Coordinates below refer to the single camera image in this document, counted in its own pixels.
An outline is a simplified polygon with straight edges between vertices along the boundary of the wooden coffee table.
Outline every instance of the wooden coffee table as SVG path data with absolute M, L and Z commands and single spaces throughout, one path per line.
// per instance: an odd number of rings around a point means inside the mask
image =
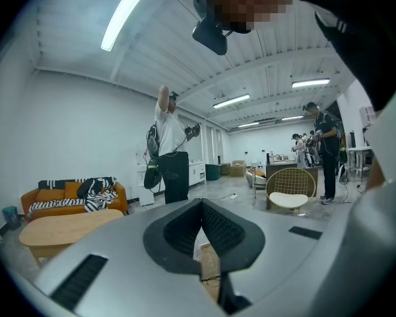
M 28 223 L 19 235 L 40 267 L 39 257 L 53 257 L 104 223 L 123 217 L 115 209 L 73 215 L 47 216 Z

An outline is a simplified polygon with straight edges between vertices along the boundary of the sneaker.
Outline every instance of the sneaker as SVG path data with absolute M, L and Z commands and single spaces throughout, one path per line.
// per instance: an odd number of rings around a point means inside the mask
M 331 198 L 324 199 L 321 202 L 322 202 L 322 204 L 327 205 L 327 204 L 333 203 L 334 200 L 335 200 L 334 197 L 331 197 Z

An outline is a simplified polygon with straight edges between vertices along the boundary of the sofa armrest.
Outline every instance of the sofa armrest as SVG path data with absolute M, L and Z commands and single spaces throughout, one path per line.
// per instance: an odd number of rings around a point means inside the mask
M 22 197 L 20 198 L 20 202 L 22 203 L 22 208 L 24 209 L 25 215 L 28 214 L 29 207 L 35 203 L 35 199 L 39 192 L 40 190 L 37 188 L 22 195 Z
M 116 182 L 116 184 L 114 185 L 114 188 L 117 192 L 118 198 L 120 198 L 121 210 L 127 211 L 127 200 L 126 200 L 125 187 L 123 187 L 119 182 Z

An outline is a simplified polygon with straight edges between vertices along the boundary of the fluorescent light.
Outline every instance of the fluorescent light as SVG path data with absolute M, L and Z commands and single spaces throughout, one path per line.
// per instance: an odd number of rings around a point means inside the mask
M 243 96 L 239 96 L 237 98 L 232 98 L 232 99 L 227 100 L 227 101 L 220 102 L 218 104 L 215 104 L 213 107 L 216 108 L 216 109 L 217 108 L 221 108 L 221 107 L 227 106 L 228 104 L 232 104 L 232 103 L 235 103 L 235 102 L 246 100 L 247 98 L 249 98 L 249 94 L 246 94 L 246 95 L 243 95 Z
M 294 116 L 293 118 L 284 118 L 284 119 L 282 119 L 282 121 L 285 121 L 285 120 L 293 120 L 293 119 L 300 119 L 300 118 L 303 118 L 304 116 L 303 115 L 301 115 L 301 116 Z
M 121 0 L 117 9 L 114 11 L 112 19 L 110 20 L 106 33 L 101 43 L 101 49 L 110 52 L 113 48 L 114 42 L 120 33 L 123 24 L 127 17 L 131 14 L 139 0 Z
M 330 79 L 316 79 L 308 81 L 293 82 L 292 88 L 304 87 L 304 86 L 315 86 L 315 85 L 326 85 L 330 82 Z
M 259 124 L 259 122 L 253 122 L 253 123 L 247 123 L 247 124 L 241 124 L 238 126 L 238 128 L 242 128 L 242 127 L 249 127 L 250 125 L 257 125 Z

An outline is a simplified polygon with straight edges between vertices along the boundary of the ceiling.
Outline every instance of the ceiling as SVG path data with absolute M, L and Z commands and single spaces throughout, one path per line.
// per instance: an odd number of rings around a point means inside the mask
M 314 19 L 295 0 L 286 14 L 249 34 L 231 34 L 219 56 L 196 42 L 192 0 L 141 0 L 111 52 L 100 49 L 120 0 L 33 0 L 29 50 L 37 69 L 91 77 L 157 96 L 161 84 L 178 106 L 226 129 L 264 118 L 302 113 L 313 101 L 328 107 L 350 73 Z M 293 81 L 329 77 L 324 87 L 294 88 Z M 213 104 L 249 94 L 215 110 Z

